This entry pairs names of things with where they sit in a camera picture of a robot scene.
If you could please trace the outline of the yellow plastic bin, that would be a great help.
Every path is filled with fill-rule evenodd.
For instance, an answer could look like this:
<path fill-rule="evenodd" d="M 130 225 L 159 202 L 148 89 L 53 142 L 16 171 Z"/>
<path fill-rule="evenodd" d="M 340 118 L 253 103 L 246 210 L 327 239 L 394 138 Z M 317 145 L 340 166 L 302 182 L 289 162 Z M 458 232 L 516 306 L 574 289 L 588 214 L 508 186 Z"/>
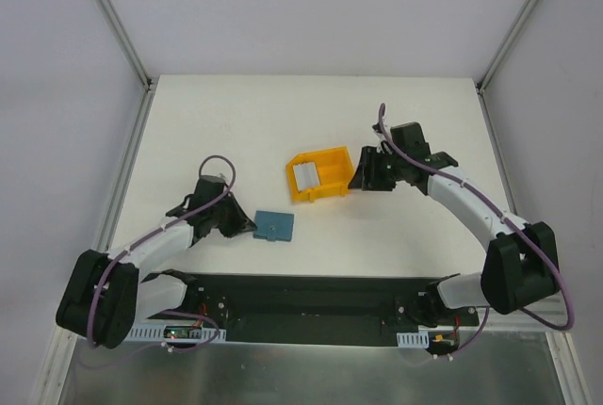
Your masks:
<path fill-rule="evenodd" d="M 320 186 L 300 193 L 296 187 L 293 166 L 315 162 Z M 313 203 L 318 199 L 344 197 L 350 193 L 348 183 L 354 174 L 348 148 L 345 146 L 297 154 L 285 166 L 289 194 L 293 203 Z"/>

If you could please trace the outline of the blue leather card holder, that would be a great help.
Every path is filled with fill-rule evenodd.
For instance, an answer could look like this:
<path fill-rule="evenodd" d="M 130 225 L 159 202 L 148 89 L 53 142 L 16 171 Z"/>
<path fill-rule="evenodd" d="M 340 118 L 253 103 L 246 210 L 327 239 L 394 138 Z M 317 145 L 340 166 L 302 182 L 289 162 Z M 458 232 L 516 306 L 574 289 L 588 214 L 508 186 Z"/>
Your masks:
<path fill-rule="evenodd" d="M 290 242 L 293 238 L 294 215 L 258 210 L 254 216 L 253 237 L 271 242 Z"/>

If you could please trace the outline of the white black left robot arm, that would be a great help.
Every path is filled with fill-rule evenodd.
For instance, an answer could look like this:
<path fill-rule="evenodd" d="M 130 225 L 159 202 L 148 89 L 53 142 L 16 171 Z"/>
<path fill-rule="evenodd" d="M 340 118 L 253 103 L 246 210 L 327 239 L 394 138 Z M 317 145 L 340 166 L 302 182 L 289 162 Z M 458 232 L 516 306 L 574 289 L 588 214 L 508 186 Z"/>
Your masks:
<path fill-rule="evenodd" d="M 194 191 L 141 239 L 78 256 L 56 323 L 95 347 L 116 348 L 143 319 L 169 312 L 191 318 L 202 307 L 199 280 L 191 273 L 165 269 L 164 264 L 214 230 L 232 238 L 255 229 L 226 181 L 203 175 Z"/>

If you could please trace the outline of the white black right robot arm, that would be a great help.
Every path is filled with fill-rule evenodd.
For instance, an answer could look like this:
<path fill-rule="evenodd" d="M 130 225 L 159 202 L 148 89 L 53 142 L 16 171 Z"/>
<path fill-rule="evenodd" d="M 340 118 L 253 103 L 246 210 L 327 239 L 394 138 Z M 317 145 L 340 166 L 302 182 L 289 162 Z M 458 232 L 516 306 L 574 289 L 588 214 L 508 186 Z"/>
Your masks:
<path fill-rule="evenodd" d="M 545 223 L 503 212 L 446 152 L 432 152 L 419 123 L 372 127 L 380 142 L 365 146 L 349 187 L 392 191 L 399 182 L 447 208 L 485 250 L 482 270 L 431 284 L 426 318 L 446 324 L 459 308 L 491 307 L 507 315 L 559 292 L 555 235 Z"/>

